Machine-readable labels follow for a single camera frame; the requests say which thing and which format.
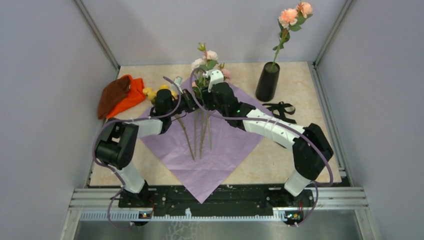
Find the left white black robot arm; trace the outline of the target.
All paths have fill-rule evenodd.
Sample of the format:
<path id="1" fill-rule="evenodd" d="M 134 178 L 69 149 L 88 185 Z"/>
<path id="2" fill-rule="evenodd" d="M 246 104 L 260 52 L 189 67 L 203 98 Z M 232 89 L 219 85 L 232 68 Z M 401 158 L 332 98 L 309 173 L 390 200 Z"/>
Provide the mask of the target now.
<path id="1" fill-rule="evenodd" d="M 177 96 L 170 90 L 159 90 L 147 116 L 134 120 L 112 118 L 100 130 L 92 148 L 93 159 L 112 170 L 136 206 L 144 207 L 150 200 L 148 184 L 132 163 L 137 139 L 164 134 L 175 115 L 198 108 L 196 100 L 186 89 Z"/>

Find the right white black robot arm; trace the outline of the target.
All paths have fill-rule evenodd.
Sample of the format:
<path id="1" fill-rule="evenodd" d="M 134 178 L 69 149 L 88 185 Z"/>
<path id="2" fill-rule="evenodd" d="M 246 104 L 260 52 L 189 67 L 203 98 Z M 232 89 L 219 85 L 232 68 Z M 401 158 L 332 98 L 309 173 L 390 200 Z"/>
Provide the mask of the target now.
<path id="1" fill-rule="evenodd" d="M 334 155 L 323 130 L 316 124 L 299 126 L 272 115 L 255 106 L 241 102 L 226 82 L 200 90 L 202 109 L 213 117 L 225 120 L 230 126 L 271 139 L 292 151 L 294 170 L 284 184 L 281 199 L 287 206 L 301 200 L 301 192 L 316 181 L 327 169 L 329 184 L 334 181 L 329 160 Z"/>

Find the purple wrapping paper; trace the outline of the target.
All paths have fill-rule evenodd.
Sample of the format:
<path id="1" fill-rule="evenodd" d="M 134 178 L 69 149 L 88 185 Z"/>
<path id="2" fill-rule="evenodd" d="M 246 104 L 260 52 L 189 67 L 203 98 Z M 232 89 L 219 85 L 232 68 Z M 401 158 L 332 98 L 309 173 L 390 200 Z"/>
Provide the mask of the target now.
<path id="1" fill-rule="evenodd" d="M 263 137 L 210 116 L 205 137 L 200 110 L 172 118 L 161 135 L 141 137 L 134 164 L 150 185 L 181 183 L 199 203 L 228 178 Z"/>

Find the pink and white flower bunch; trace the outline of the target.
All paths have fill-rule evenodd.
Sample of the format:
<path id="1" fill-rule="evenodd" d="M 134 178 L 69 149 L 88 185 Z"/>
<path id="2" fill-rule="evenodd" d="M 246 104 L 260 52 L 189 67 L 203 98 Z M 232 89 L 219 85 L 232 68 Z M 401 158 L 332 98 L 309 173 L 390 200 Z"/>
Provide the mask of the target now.
<path id="1" fill-rule="evenodd" d="M 201 96 L 200 90 L 202 87 L 207 87 L 210 80 L 200 71 L 198 68 L 206 71 L 219 70 L 223 74 L 223 79 L 229 82 L 231 73 L 225 68 L 224 63 L 219 62 L 218 54 L 213 50 L 208 50 L 205 43 L 199 43 L 197 50 L 202 52 L 202 57 L 194 60 L 191 64 L 191 69 L 195 71 L 195 78 L 192 80 L 191 86 L 197 97 Z M 189 137 L 188 131 L 182 119 L 178 118 L 177 121 L 182 127 L 188 149 L 192 160 L 196 160 L 197 157 L 201 158 L 203 155 L 204 143 L 207 141 L 209 148 L 212 147 L 212 131 L 209 116 L 203 113 L 201 110 L 195 110 L 193 112 L 193 137 Z"/>

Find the black ribbon with gold lettering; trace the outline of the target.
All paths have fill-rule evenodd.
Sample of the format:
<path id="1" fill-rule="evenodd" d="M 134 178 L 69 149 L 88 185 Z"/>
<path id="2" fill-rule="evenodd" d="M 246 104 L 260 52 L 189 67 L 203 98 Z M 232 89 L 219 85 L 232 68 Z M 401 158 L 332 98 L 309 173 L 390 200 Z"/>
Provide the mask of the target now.
<path id="1" fill-rule="evenodd" d="M 275 118 L 290 124 L 297 124 L 294 119 L 286 116 L 293 115 L 296 112 L 296 108 L 292 104 L 280 101 L 279 103 L 263 103 L 262 105 L 269 110 Z"/>

